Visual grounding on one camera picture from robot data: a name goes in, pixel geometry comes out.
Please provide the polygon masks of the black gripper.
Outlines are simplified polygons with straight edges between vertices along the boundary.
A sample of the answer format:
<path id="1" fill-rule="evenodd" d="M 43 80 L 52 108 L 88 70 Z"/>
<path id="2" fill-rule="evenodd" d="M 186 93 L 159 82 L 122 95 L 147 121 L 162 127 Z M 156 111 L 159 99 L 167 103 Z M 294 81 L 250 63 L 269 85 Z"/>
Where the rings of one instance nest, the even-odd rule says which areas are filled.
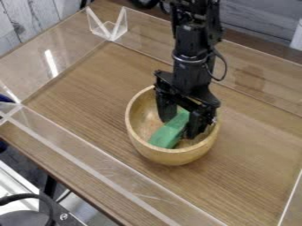
<path id="1" fill-rule="evenodd" d="M 174 70 L 155 71 L 156 109 L 163 123 L 176 116 L 176 106 L 188 112 L 186 137 L 194 139 L 214 123 L 221 101 L 210 91 L 217 57 L 213 51 L 205 56 L 182 56 L 172 53 Z"/>

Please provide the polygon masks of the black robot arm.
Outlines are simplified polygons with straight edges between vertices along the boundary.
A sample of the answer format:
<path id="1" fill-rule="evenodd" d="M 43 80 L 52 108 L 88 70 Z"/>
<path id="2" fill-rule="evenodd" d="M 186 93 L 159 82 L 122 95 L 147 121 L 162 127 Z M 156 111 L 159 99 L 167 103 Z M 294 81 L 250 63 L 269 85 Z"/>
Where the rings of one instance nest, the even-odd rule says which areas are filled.
<path id="1" fill-rule="evenodd" d="M 174 70 L 155 71 L 156 109 L 166 123 L 176 109 L 188 112 L 182 135 L 194 139 L 214 123 L 221 101 L 210 91 L 215 62 L 223 56 L 217 51 L 223 27 L 219 19 L 221 0 L 167 0 L 175 47 Z"/>

